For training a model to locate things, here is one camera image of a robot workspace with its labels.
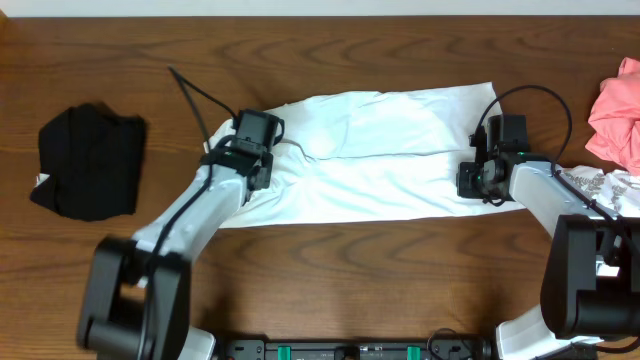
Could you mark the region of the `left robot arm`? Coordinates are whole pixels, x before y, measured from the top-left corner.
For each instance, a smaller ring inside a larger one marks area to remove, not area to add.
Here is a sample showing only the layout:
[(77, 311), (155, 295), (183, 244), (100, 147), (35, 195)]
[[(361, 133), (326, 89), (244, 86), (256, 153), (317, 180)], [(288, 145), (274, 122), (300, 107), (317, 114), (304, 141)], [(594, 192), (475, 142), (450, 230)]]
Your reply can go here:
[(190, 324), (192, 265), (253, 192), (270, 185), (283, 119), (243, 110), (208, 146), (189, 187), (129, 239), (95, 248), (76, 332), (100, 359), (209, 359), (215, 337)]

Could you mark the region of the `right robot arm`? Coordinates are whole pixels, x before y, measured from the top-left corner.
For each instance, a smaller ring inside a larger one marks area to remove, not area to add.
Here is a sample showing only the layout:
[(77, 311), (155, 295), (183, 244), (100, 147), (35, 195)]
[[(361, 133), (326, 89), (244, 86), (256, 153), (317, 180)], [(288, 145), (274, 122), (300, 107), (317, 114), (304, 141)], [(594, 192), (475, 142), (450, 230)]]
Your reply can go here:
[[(526, 118), (496, 115), (470, 137), (457, 193), (495, 207), (516, 202), (551, 236), (540, 300), (495, 330), (500, 359), (571, 359), (639, 346), (639, 221), (599, 205), (531, 152)], [(629, 338), (617, 348), (613, 341)]]

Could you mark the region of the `white printed t-shirt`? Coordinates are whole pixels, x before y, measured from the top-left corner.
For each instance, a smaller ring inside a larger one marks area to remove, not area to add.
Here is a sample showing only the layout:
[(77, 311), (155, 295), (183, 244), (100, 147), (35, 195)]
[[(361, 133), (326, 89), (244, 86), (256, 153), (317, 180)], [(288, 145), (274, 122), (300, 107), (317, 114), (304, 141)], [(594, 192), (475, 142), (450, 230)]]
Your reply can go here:
[(496, 207), (457, 194), (468, 137), (492, 83), (405, 92), (352, 91), (271, 109), (283, 119), (270, 186), (227, 228), (467, 217)]

